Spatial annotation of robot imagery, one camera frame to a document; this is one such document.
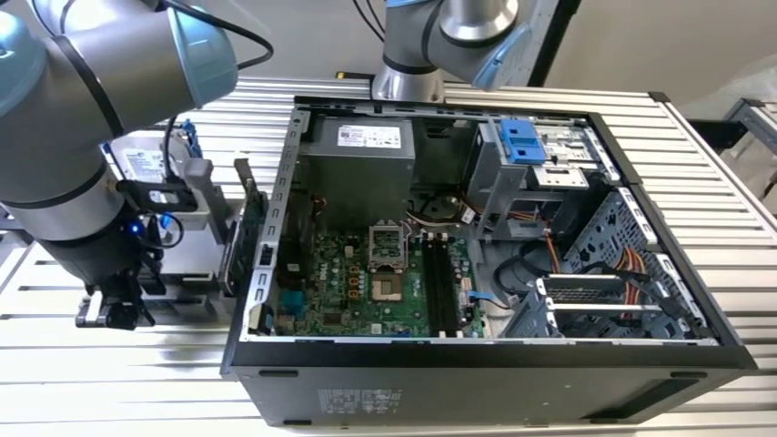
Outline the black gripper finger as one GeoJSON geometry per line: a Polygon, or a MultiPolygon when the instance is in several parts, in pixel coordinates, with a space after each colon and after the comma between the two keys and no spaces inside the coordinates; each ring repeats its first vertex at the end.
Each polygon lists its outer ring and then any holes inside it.
{"type": "Polygon", "coordinates": [[[140,297],[111,297],[107,308],[106,327],[110,329],[136,330],[156,326],[156,319],[140,297]]]}
{"type": "Polygon", "coordinates": [[[75,315],[75,326],[78,328],[106,328],[106,314],[103,294],[94,293],[91,296],[86,296],[75,315]]]}

